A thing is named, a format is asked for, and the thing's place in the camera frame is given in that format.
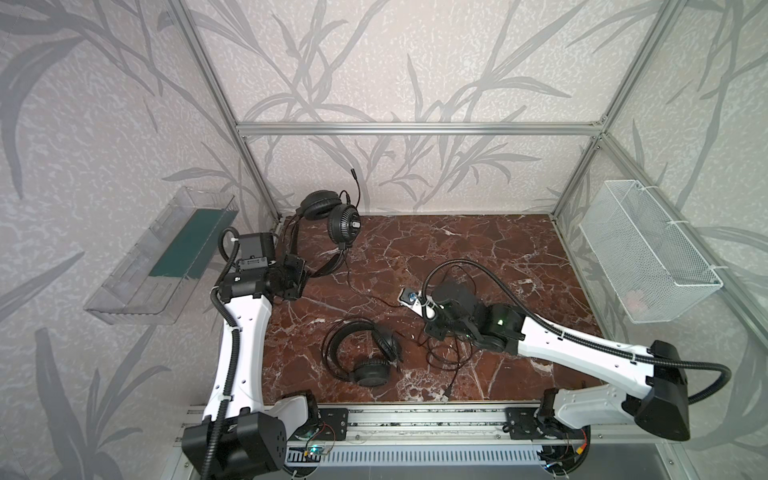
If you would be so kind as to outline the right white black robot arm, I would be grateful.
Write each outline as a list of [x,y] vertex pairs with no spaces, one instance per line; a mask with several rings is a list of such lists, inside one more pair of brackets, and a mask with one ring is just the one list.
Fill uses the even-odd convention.
[[541,424],[572,430],[597,424],[631,424],[672,441],[690,438],[687,378],[677,352],[656,341],[650,348],[613,343],[543,320],[510,304],[486,305],[454,282],[433,295],[402,292],[402,305],[425,322],[427,333],[454,335],[478,350],[559,364],[601,380],[601,385],[544,394]]

